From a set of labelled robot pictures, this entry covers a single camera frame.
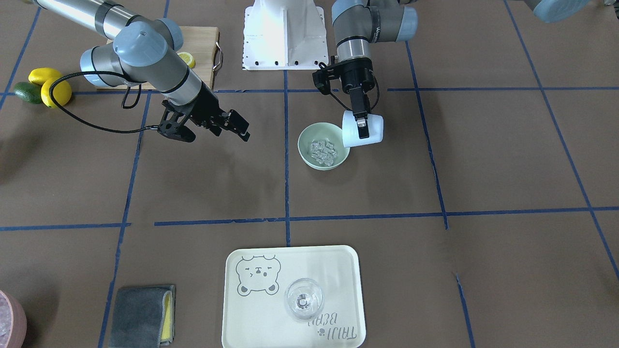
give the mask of black cable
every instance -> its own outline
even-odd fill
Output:
[[[126,78],[124,75],[119,74],[117,72],[114,71],[81,71],[81,72],[74,72],[73,74],[68,74],[65,76],[62,76],[61,78],[59,78],[58,80],[54,81],[54,83],[51,84],[50,86],[50,99],[51,101],[62,111],[64,111],[67,115],[73,117],[75,120],[89,126],[89,127],[93,127],[95,129],[99,129],[100,131],[106,131],[106,132],[110,132],[110,133],[120,133],[120,134],[131,134],[131,133],[139,133],[141,131],[147,131],[149,129],[158,129],[159,126],[157,125],[152,125],[152,126],[146,126],[140,129],[132,129],[130,131],[120,131],[118,129],[110,129],[110,128],[106,128],[106,127],[101,127],[101,126],[97,126],[96,124],[92,124],[88,121],[82,120],[81,118],[77,117],[76,115],[74,115],[73,113],[71,113],[69,110],[65,109],[62,105],[60,105],[58,103],[58,101],[56,100],[56,98],[54,98],[54,88],[56,88],[56,86],[65,80],[68,79],[72,79],[73,77],[77,77],[77,76],[86,76],[86,75],[112,75],[112,76],[118,76],[118,77],[122,77],[122,78]]]
[[[131,106],[127,106],[125,103],[127,102],[127,96],[129,95],[130,91],[131,91],[131,86],[127,86],[127,91],[125,91],[124,96],[123,96],[123,102],[120,104],[120,106],[123,109],[133,109],[136,107],[137,103],[140,102],[140,96],[142,95],[142,84],[137,85],[136,101]]]
[[[345,108],[348,111],[352,111],[349,107],[347,107],[346,105],[344,105],[344,103],[342,103],[342,101],[335,96],[335,94],[333,94],[332,91],[329,91],[329,95],[333,97],[333,99],[335,99],[338,103],[340,103],[340,105],[342,105],[343,108]]]
[[[374,110],[374,108],[378,105],[378,101],[381,99],[381,88],[378,85],[378,80],[376,79],[376,76],[374,76],[374,84],[376,85],[376,101],[374,102],[374,105],[372,105],[372,107],[370,108],[370,111]]]

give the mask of metal handle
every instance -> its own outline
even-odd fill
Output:
[[[215,41],[215,46],[217,47],[217,49],[215,50],[215,57],[217,57],[217,53],[219,52],[219,61],[213,65],[213,71],[217,72],[219,71],[219,69],[222,68],[223,65],[223,51],[222,48],[219,47],[219,41]]]

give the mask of brown floor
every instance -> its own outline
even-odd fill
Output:
[[[215,90],[252,136],[108,134],[22,102],[12,86],[30,70],[78,71],[105,39],[2,1],[0,287],[24,304],[25,347],[106,346],[114,290],[162,283],[178,287],[173,346],[221,346],[227,255],[287,243],[357,250],[364,347],[617,346],[612,7],[594,1],[548,25],[519,1],[416,2],[415,38],[372,46],[384,141],[317,172],[298,135],[342,110],[307,91],[311,72],[241,70],[253,1],[120,3],[220,28]],[[330,23],[332,1],[316,3]],[[162,113],[158,93],[124,111],[121,95],[71,84],[67,107],[97,124],[135,128]]]

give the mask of gray towel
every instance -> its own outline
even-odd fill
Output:
[[[170,305],[174,309],[174,285],[119,289],[114,305],[109,347],[158,348],[162,343],[164,301],[167,294],[171,295]]]

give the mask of wooden cutting board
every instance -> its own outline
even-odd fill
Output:
[[[217,53],[217,40],[219,39],[219,28],[215,27],[181,27],[183,31],[184,43],[179,51],[188,52],[194,56],[196,66],[193,71],[206,83],[209,88],[213,88],[213,65]],[[126,89],[127,86],[99,87],[99,89]],[[149,83],[142,84],[144,90],[156,89]]]

